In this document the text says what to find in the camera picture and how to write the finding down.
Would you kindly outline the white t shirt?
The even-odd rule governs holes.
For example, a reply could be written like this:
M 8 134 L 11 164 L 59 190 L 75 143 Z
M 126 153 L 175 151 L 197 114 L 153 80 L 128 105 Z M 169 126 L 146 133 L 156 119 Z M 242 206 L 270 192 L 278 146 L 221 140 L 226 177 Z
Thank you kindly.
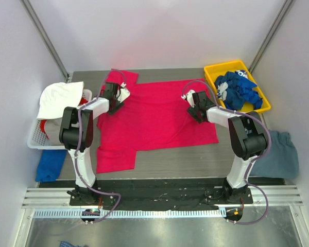
M 77 107 L 83 94 L 84 82 L 58 82 L 47 86 L 41 94 L 37 119 L 50 120 L 63 116 L 66 107 Z

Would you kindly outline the grey t shirt in basket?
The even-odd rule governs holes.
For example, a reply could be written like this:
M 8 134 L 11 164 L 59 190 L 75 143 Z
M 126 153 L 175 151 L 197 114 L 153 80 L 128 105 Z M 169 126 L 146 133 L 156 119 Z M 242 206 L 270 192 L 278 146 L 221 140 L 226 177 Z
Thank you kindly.
M 45 122 L 44 130 L 52 146 L 62 145 L 59 141 L 59 133 L 62 118 L 49 119 Z

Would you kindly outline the white plastic basket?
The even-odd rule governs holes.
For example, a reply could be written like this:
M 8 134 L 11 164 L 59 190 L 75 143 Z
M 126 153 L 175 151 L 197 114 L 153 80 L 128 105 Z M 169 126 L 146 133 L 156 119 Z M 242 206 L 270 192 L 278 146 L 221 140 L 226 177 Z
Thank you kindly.
M 92 100 L 92 92 L 90 90 L 83 88 L 83 94 L 82 98 L 87 100 L 88 102 Z M 46 135 L 46 133 L 43 133 L 40 129 L 40 121 L 35 118 L 35 121 L 33 123 L 33 126 L 30 130 L 30 135 L 27 141 L 27 146 L 32 149 L 44 149 L 44 150 L 50 150 L 50 149 L 64 149 L 65 147 L 63 145 L 58 146 L 52 146 L 49 142 L 49 139 Z

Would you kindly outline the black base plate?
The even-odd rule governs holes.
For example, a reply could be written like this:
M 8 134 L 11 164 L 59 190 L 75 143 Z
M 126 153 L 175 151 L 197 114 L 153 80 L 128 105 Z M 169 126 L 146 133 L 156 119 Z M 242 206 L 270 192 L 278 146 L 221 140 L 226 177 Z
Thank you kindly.
M 168 210 L 216 210 L 219 205 L 250 205 L 253 198 L 250 189 L 231 199 L 223 195 L 223 179 L 146 179 L 146 180 L 101 180 L 94 192 L 69 190 L 73 206 L 99 206 L 117 210 L 168 211 Z

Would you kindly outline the blue t shirt in tray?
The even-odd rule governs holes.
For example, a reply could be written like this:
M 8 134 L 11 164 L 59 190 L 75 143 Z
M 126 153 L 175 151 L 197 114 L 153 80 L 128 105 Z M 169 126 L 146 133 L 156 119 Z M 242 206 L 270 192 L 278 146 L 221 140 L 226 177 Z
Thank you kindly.
M 224 76 L 217 77 L 214 84 L 217 98 L 222 100 L 229 110 L 239 111 L 245 102 L 252 104 L 254 110 L 262 107 L 263 100 L 254 90 L 257 85 L 248 79 L 244 70 L 226 72 Z

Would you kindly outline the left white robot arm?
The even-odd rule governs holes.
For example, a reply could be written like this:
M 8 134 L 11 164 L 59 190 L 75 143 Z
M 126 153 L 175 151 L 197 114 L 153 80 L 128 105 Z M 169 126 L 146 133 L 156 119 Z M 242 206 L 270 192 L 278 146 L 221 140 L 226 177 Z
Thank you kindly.
M 75 171 L 75 187 L 67 191 L 70 205 L 94 205 L 106 192 L 100 192 L 92 168 L 90 146 L 94 138 L 94 120 L 102 114 L 114 114 L 130 96 L 126 83 L 106 82 L 99 95 L 78 107 L 66 107 L 59 132 L 59 141 L 71 156 Z

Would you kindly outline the yellow plastic tray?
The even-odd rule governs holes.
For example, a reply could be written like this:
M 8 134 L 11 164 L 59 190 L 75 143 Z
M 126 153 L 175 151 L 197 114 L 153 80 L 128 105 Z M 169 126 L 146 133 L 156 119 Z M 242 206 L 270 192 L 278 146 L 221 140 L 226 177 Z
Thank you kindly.
M 235 72 L 236 70 L 244 70 L 247 73 L 248 79 L 256 84 L 256 81 L 253 78 L 252 74 L 247 69 L 244 62 L 241 60 L 234 60 L 230 62 L 207 65 L 203 68 L 203 70 L 204 70 L 206 81 L 208 82 L 209 86 L 212 88 L 215 94 L 217 93 L 217 88 L 214 82 L 217 79 L 217 77 L 224 76 L 226 72 Z M 262 107 L 255 111 L 258 112 L 259 114 L 262 114 L 263 112 L 270 110 L 271 105 L 266 99 L 262 90 L 258 86 L 255 87 L 254 90 L 258 92 L 259 97 L 262 98 L 263 100 Z

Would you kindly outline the grey-blue t shirt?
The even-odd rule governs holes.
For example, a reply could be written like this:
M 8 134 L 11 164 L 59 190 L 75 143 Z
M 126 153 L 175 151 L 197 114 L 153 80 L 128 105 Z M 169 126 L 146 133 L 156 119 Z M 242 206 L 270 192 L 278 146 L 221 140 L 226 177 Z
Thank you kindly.
M 299 174 L 299 160 L 295 145 L 288 132 L 270 130 L 271 148 L 268 154 L 257 160 L 251 176 L 295 179 Z

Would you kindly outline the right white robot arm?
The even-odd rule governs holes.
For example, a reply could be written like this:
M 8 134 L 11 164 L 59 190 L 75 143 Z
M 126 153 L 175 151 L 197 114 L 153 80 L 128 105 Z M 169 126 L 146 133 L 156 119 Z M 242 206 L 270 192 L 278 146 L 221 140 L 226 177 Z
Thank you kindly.
M 215 105 L 205 91 L 190 90 L 181 98 L 189 103 L 187 112 L 198 122 L 210 122 L 229 130 L 234 160 L 222 186 L 222 198 L 238 203 L 248 188 L 248 178 L 257 158 L 269 146 L 270 134 L 257 112 L 248 114 L 227 110 Z

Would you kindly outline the pink t shirt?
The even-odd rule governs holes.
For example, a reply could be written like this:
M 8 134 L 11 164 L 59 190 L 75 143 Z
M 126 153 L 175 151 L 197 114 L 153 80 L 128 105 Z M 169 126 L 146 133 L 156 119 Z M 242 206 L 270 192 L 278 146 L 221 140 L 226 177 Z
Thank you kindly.
M 126 83 L 130 96 L 113 115 L 98 117 L 97 173 L 133 169 L 136 153 L 218 143 L 215 125 L 199 124 L 181 98 L 188 80 L 138 84 L 137 73 L 111 72 L 108 82 Z

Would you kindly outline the blue cloth at left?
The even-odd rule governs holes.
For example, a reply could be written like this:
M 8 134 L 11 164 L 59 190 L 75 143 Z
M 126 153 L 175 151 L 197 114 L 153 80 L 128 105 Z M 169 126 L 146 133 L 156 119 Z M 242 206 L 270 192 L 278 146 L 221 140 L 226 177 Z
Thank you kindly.
M 60 176 L 67 150 L 43 150 L 37 170 L 36 182 L 54 182 Z

